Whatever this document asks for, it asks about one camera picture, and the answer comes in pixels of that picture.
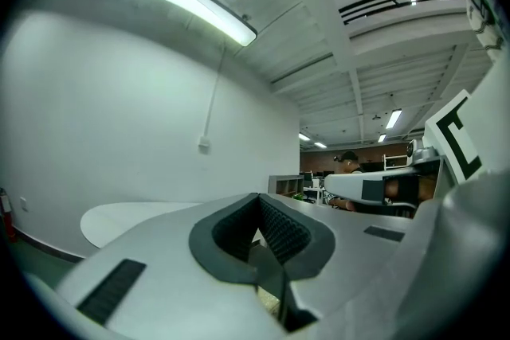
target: round tabletop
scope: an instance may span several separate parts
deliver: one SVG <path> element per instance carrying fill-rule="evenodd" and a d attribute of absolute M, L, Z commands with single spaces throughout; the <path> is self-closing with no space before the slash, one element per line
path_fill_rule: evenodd
<path fill-rule="evenodd" d="M 83 215 L 80 228 L 84 237 L 92 245 L 103 248 L 149 218 L 199 204 L 201 203 L 129 202 L 98 205 Z"/>

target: brown wall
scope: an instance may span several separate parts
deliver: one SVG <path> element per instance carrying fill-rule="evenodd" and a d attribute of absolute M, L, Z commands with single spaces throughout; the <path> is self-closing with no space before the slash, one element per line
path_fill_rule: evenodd
<path fill-rule="evenodd" d="M 360 163 L 382 162 L 383 155 L 400 156 L 406 154 L 407 143 L 395 145 L 366 147 L 364 149 L 351 149 L 359 157 Z M 339 173 L 339 163 L 333 162 L 335 156 L 340 156 L 345 150 L 329 150 L 325 152 L 301 152 L 300 171 L 334 170 Z"/>

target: green floor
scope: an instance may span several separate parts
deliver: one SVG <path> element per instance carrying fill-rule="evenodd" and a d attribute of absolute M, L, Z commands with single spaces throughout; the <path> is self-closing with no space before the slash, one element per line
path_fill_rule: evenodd
<path fill-rule="evenodd" d="M 48 255 L 19 239 L 18 242 L 10 244 L 9 247 L 22 271 L 33 273 L 53 289 L 75 265 Z"/>

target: ceiling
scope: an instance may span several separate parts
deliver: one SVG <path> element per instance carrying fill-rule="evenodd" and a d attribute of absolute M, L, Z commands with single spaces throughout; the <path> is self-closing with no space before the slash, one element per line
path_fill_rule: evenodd
<path fill-rule="evenodd" d="M 387 142 L 406 140 L 462 88 L 471 92 L 490 67 L 462 0 L 427 2 L 349 26 L 337 10 L 356 0 L 218 1 L 245 15 L 258 32 L 245 48 L 227 41 L 229 52 L 276 94 L 293 101 L 300 110 L 301 131 L 331 149 L 376 143 L 397 107 L 402 116 Z M 28 7 L 44 5 L 43 0 L 25 2 Z M 123 29 L 136 31 L 145 21 L 141 34 L 150 22 L 160 36 L 179 28 L 200 41 L 222 42 L 215 28 L 163 0 L 50 3 L 56 11 L 72 14 L 78 14 L 81 4 Z M 315 146 L 302 143 L 301 148 Z"/>

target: white rack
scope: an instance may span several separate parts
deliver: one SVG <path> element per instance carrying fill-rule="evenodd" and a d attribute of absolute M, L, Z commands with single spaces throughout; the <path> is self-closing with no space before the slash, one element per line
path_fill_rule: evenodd
<path fill-rule="evenodd" d="M 386 156 L 384 154 L 383 157 L 382 157 L 382 160 L 384 161 L 384 170 L 388 170 L 388 169 L 401 169 L 403 167 L 407 167 L 407 165 L 404 165 L 404 166 L 387 166 L 386 165 L 386 160 L 391 160 L 393 158 L 407 158 L 407 156 L 405 154 L 402 154 L 400 156 Z"/>

